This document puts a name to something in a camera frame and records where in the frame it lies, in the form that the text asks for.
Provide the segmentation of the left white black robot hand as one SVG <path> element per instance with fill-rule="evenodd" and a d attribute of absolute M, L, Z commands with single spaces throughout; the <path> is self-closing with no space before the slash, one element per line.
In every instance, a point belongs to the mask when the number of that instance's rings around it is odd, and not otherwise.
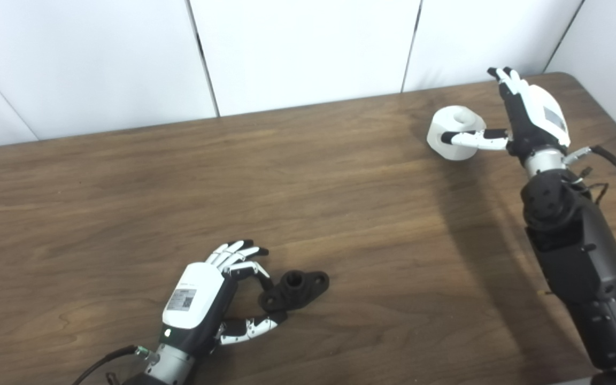
<path fill-rule="evenodd" d="M 252 240 L 237 240 L 187 265 L 162 312 L 159 343 L 201 357 L 220 345 L 244 343 L 279 327 L 288 319 L 285 311 L 226 317 L 239 281 L 255 277 L 263 291 L 274 288 L 271 276 L 253 260 L 268 253 Z"/>

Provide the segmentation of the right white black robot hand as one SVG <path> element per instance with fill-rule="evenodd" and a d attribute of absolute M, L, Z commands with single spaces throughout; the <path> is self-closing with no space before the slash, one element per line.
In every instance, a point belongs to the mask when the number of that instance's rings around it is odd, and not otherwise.
<path fill-rule="evenodd" d="M 565 156 L 571 138 L 557 100 L 510 67 L 490 67 L 487 73 L 498 83 L 509 128 L 489 129 L 466 107 L 445 107 L 438 112 L 446 117 L 431 124 L 428 132 L 428 144 L 434 151 L 454 161 L 467 160 L 479 150 L 506 151 L 521 161 L 545 149 Z"/>

